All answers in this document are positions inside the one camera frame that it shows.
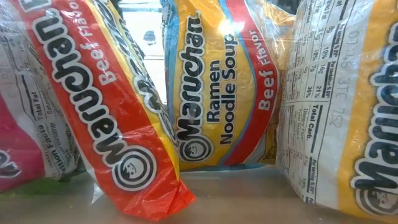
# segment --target maruchan ramen package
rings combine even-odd
[[[278,23],[263,17],[262,1],[161,2],[181,169],[274,162],[282,58],[271,47],[276,36],[262,26]]]
[[[398,11],[393,0],[302,1],[278,164],[308,203],[398,223]]]
[[[10,4],[0,5],[0,192],[61,179],[79,153],[44,67]]]
[[[180,180],[172,125],[112,4],[2,0],[1,7],[2,31],[23,36],[14,43],[2,37],[2,44],[26,51],[15,60],[24,60],[32,76],[47,75],[87,171],[120,211],[159,220],[189,204],[194,197]],[[36,95],[25,97],[35,102]]]

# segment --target white surface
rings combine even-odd
[[[377,223],[303,203],[275,167],[184,173],[197,201],[160,223]],[[53,195],[0,197],[4,224],[150,223],[118,212],[89,175],[72,178]]]

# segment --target orange plastic wrapper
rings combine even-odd
[[[10,35],[25,36],[17,44],[37,52],[87,171],[120,211],[160,220],[193,201],[167,112],[111,2],[1,4],[2,26],[13,24]]]

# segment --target red stripe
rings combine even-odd
[[[261,35],[261,32],[256,27],[250,13],[244,3],[244,0],[226,0],[226,5],[231,13],[232,19],[234,22],[243,22],[244,28],[240,32],[241,37],[243,38],[243,42],[246,45],[247,52],[251,59],[251,63],[254,67],[254,73],[256,74],[257,80],[257,93],[256,100],[254,105],[254,111],[252,113],[251,119],[248,124],[248,128],[244,133],[242,140],[236,145],[234,151],[230,155],[230,157],[224,163],[225,165],[239,164],[244,162],[244,160],[252,153],[254,148],[257,146],[260,141],[264,131],[266,130],[269,120],[272,116],[272,111],[275,106],[275,99],[278,90],[278,71],[275,66],[275,63],[271,59],[271,54],[268,51],[266,43]],[[267,52],[267,56],[262,58],[261,60],[266,59],[270,63],[267,65],[262,65],[261,61],[257,58],[261,55],[259,54],[259,49],[257,49],[257,45],[261,45],[260,48],[264,48]],[[270,88],[266,87],[264,84],[265,77],[260,76],[259,72],[261,71],[272,71],[273,75],[268,75],[267,78],[273,78],[274,84]],[[274,95],[270,99],[266,99],[264,96],[264,92],[268,89],[268,91],[273,91]],[[259,104],[261,100],[269,100],[271,103],[270,109],[259,110]]]

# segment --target cartoon face logo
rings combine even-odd
[[[150,150],[131,146],[119,164],[113,168],[116,185],[123,190],[135,192],[146,188],[155,178],[156,160]]]
[[[129,174],[130,179],[132,179],[134,174],[137,173],[137,169],[132,161],[129,161],[124,165],[124,171]]]
[[[397,215],[398,195],[376,190],[356,190],[358,205],[372,215]]]
[[[398,195],[387,194],[385,192],[373,192],[379,200],[379,207],[385,210],[391,209],[398,202]]]
[[[180,143],[180,158],[186,162],[200,162],[213,154],[213,145],[207,138],[195,136]]]
[[[190,156],[191,157],[198,157],[201,154],[203,154],[203,151],[205,150],[200,144],[198,143],[193,143],[189,146],[190,150]]]

